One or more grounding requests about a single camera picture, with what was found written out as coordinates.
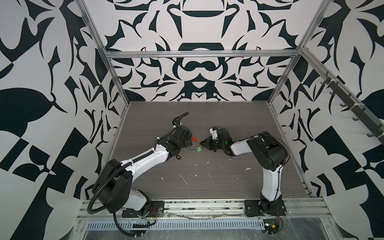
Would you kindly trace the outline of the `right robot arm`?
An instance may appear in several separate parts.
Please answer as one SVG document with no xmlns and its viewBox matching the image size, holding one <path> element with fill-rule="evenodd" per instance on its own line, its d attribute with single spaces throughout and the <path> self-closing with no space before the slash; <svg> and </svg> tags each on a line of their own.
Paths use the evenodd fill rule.
<svg viewBox="0 0 384 240">
<path fill-rule="evenodd" d="M 203 148 L 214 152 L 222 150 L 230 157 L 252 153 L 263 168 L 260 200 L 245 201 L 246 216 L 284 216 L 286 207 L 281 194 L 281 176 L 285 164 L 290 159 L 285 143 L 267 131 L 239 141 L 233 141 L 224 128 L 211 128 L 210 133 L 210 137 L 200 142 Z"/>
</svg>

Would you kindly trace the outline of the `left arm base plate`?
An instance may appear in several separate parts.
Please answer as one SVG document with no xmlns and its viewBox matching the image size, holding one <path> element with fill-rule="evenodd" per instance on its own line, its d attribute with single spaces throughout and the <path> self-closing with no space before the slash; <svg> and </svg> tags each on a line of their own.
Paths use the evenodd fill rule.
<svg viewBox="0 0 384 240">
<path fill-rule="evenodd" d="M 136 211 L 133 209 L 123 210 L 123 218 L 139 218 L 140 216 L 144 217 L 156 217 L 159 214 L 162 214 L 164 211 L 165 202 L 164 201 L 151 201 L 147 202 L 140 210 Z"/>
</svg>

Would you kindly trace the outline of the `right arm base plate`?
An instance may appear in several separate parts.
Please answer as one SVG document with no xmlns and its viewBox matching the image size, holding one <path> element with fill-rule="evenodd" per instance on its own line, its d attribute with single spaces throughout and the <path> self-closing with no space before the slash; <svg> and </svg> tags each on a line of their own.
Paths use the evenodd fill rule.
<svg viewBox="0 0 384 240">
<path fill-rule="evenodd" d="M 260 200 L 245 200 L 245 215 L 247 217 L 257 216 L 285 216 L 286 206 L 282 198 L 278 198 L 274 201 L 268 201 L 267 199 Z"/>
</svg>

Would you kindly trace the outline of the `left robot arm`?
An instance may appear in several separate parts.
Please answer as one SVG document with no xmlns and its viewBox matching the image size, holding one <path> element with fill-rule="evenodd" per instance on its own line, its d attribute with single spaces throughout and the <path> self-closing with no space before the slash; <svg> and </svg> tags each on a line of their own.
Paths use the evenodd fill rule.
<svg viewBox="0 0 384 240">
<path fill-rule="evenodd" d="M 153 167 L 176 157 L 183 148 L 192 145 L 192 132 L 185 126 L 177 126 L 171 133 L 155 140 L 146 152 L 121 162 L 115 159 L 106 163 L 93 186 L 87 213 L 92 215 L 102 210 L 114 214 L 120 209 L 147 215 L 151 199 L 141 190 L 132 190 L 132 183 Z"/>
</svg>

